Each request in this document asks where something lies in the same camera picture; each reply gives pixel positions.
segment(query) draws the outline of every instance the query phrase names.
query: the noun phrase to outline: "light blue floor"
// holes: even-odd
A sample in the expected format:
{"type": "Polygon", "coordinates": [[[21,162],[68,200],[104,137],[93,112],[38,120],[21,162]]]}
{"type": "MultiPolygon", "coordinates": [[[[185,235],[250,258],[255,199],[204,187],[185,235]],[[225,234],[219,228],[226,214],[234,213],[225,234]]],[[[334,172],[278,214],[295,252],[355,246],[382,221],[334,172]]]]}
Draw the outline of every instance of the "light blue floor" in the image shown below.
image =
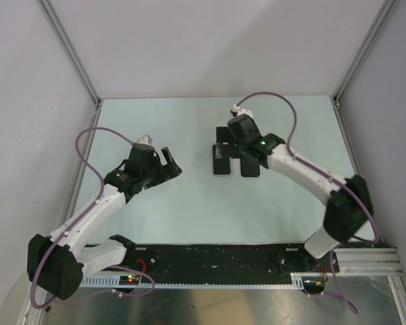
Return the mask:
{"type": "MultiPolygon", "coordinates": [[[[132,140],[145,134],[157,150],[168,146],[183,174],[143,191],[112,216],[92,237],[103,242],[121,234],[138,243],[298,242],[306,240],[323,221],[324,206],[283,175],[261,169],[259,178],[240,176],[239,161],[232,174],[212,174],[211,148],[215,128],[227,125],[238,97],[105,100],[98,126],[115,129],[132,140]]],[[[322,167],[350,177],[346,147],[328,96],[289,97],[298,111],[292,145],[322,167]]],[[[255,97],[243,108],[253,110],[262,134],[284,139],[292,127],[292,112],[274,97],[255,97]]],[[[89,161],[105,175],[131,147],[120,138],[97,131],[89,161]]],[[[86,171],[77,208],[99,189],[86,171]]],[[[369,225],[359,234],[372,237],[369,225]]]]}

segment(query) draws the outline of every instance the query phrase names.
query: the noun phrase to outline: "orange wire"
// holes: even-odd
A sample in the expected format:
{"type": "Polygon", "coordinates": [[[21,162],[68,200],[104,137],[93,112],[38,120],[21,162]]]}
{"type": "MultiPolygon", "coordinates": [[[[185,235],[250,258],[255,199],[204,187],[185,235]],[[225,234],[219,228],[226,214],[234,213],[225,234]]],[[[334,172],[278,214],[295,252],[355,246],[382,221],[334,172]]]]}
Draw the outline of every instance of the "orange wire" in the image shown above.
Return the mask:
{"type": "Polygon", "coordinates": [[[325,264],[322,264],[322,279],[323,279],[323,275],[325,275],[325,277],[326,277],[325,282],[328,282],[329,278],[328,278],[328,273],[326,272],[325,264]]]}
{"type": "Polygon", "coordinates": [[[140,262],[141,264],[143,264],[143,273],[146,273],[146,263],[144,262],[144,260],[142,258],[139,258],[136,260],[136,262],[140,262]]]}

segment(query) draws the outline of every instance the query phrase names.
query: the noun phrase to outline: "black object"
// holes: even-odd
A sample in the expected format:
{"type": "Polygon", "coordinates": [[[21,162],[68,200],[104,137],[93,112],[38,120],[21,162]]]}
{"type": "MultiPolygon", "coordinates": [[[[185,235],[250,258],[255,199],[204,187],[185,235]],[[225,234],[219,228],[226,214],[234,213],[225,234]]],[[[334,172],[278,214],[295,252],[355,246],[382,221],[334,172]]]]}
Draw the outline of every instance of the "black object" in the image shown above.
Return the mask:
{"type": "Polygon", "coordinates": [[[214,175],[230,174],[230,158],[239,158],[243,177],[258,177],[260,165],[268,168],[272,149],[285,141],[269,133],[262,136],[248,115],[233,117],[227,127],[217,127],[217,143],[212,147],[214,175]]]}
{"type": "MultiPolygon", "coordinates": [[[[136,244],[127,252],[142,258],[157,284],[291,284],[290,272],[320,273],[329,254],[314,259],[303,244],[136,244]]],[[[337,256],[334,269],[339,272],[337,256]]],[[[122,266],[138,267],[135,259],[122,266]]]]}
{"type": "MultiPolygon", "coordinates": [[[[161,164],[158,153],[152,146],[147,144],[135,144],[127,160],[123,160],[119,167],[108,173],[104,179],[105,184],[111,184],[124,193],[126,202],[143,188],[152,188],[182,173],[167,147],[161,149],[166,164],[161,164]]],[[[115,235],[110,239],[123,244],[128,251],[133,251],[135,244],[125,237],[115,235]]],[[[36,269],[52,245],[50,237],[39,234],[34,236],[28,244],[27,273],[30,281],[33,281],[36,269]]],[[[54,247],[41,273],[37,285],[59,299],[67,299],[78,289],[82,279],[83,264],[78,263],[75,256],[69,251],[69,246],[54,247]]]]}
{"type": "MultiPolygon", "coordinates": [[[[346,179],[346,187],[352,190],[373,215],[373,205],[367,184],[359,175],[346,179]]],[[[367,221],[367,216],[356,201],[345,190],[332,192],[326,204],[323,227],[326,232],[338,242],[347,242],[367,221]]]]}
{"type": "Polygon", "coordinates": [[[119,192],[125,194],[128,202],[143,188],[152,188],[182,174],[182,169],[176,164],[168,148],[162,148],[161,152],[166,160],[164,166],[154,147],[135,144],[129,158],[109,172],[104,183],[117,187],[119,192]]]}
{"type": "Polygon", "coordinates": [[[120,276],[119,285],[126,286],[128,284],[138,284],[140,282],[140,276],[120,276]]]}
{"type": "Polygon", "coordinates": [[[304,284],[304,291],[310,295],[316,295],[322,293],[325,290],[326,281],[321,277],[304,278],[302,277],[302,283],[304,284]]]}
{"type": "Polygon", "coordinates": [[[242,177],[260,176],[260,166],[254,157],[239,151],[228,127],[217,127],[217,142],[212,146],[212,171],[214,175],[230,175],[230,159],[239,159],[242,177]]]}

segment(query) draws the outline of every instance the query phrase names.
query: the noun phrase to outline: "gray wall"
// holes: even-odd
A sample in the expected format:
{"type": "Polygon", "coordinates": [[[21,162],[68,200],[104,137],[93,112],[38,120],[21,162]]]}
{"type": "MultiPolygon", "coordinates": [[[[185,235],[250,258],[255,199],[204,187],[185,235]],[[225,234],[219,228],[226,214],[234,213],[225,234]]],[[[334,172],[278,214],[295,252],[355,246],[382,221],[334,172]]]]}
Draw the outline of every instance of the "gray wall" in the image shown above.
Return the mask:
{"type": "Polygon", "coordinates": [[[385,240],[406,270],[406,0],[341,100],[385,240]]]}
{"type": "Polygon", "coordinates": [[[383,2],[51,0],[102,98],[334,93],[383,2]]]}
{"type": "Polygon", "coordinates": [[[37,2],[0,1],[0,305],[30,238],[58,226],[92,112],[37,2]]]}

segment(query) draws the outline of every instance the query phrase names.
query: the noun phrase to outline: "table surface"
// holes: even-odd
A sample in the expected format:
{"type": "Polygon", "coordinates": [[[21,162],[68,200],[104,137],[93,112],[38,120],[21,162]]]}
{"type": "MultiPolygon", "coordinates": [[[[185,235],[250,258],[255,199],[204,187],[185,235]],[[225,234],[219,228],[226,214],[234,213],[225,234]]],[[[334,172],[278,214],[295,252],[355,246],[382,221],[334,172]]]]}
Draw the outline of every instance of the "table surface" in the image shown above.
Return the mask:
{"type": "MultiPolygon", "coordinates": [[[[399,325],[388,278],[339,278],[359,315],[332,297],[307,298],[299,290],[157,289],[150,295],[122,298],[106,293],[74,305],[53,304],[45,325],[399,325]]],[[[99,289],[80,288],[70,300],[99,289]]],[[[337,292],[334,281],[327,292],[337,292]]]]}
{"type": "MultiPolygon", "coordinates": [[[[258,178],[243,178],[238,160],[229,176],[212,174],[215,128],[227,125],[239,97],[189,97],[105,100],[98,126],[136,141],[150,135],[159,151],[168,146],[182,175],[142,191],[94,234],[90,243],[120,234],[138,243],[302,242],[322,224],[325,207],[284,175],[261,168],[258,178]]],[[[298,112],[292,146],[335,173],[350,177],[353,168],[328,96],[291,96],[298,112]]],[[[292,112],[275,97],[255,97],[242,105],[254,113],[262,134],[284,139],[292,112]]],[[[125,141],[96,131],[89,162],[102,175],[129,155],[125,141]]],[[[88,169],[77,209],[99,189],[88,169]]],[[[371,238],[367,223],[358,235],[371,238]]]]}

